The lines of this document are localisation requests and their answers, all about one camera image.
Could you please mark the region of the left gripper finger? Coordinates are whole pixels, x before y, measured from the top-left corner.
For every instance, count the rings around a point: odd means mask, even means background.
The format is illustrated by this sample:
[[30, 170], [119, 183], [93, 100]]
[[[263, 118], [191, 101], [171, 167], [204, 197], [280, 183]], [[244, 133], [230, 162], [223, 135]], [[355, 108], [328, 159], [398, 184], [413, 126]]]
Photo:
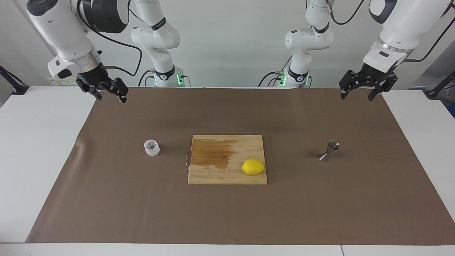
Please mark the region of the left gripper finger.
[[373, 80], [372, 85], [374, 86], [374, 89], [371, 90], [371, 92], [368, 95], [369, 101], [373, 101], [375, 97], [382, 92], [389, 92], [396, 81], [398, 80], [397, 76], [395, 74], [389, 75], [383, 82], [380, 84], [377, 80]]
[[349, 92], [354, 89], [358, 89], [362, 86], [362, 83], [359, 82], [362, 73], [356, 73], [354, 71], [347, 71], [346, 74], [339, 81], [339, 87], [341, 89], [340, 97], [341, 99], [346, 99]]

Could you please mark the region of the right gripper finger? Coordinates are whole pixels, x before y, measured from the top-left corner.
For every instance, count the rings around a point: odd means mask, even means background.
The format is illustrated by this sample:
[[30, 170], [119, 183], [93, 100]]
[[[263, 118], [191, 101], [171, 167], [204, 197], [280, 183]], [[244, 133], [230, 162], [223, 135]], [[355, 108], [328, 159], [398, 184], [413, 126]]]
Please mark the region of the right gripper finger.
[[96, 89], [95, 86], [87, 85], [86, 86], [86, 92], [91, 94], [92, 96], [94, 96], [96, 101], [101, 101], [102, 95], [101, 95], [100, 91], [98, 91]]
[[109, 93], [114, 94], [118, 97], [121, 103], [127, 101], [128, 87], [120, 78], [110, 80], [106, 89]]

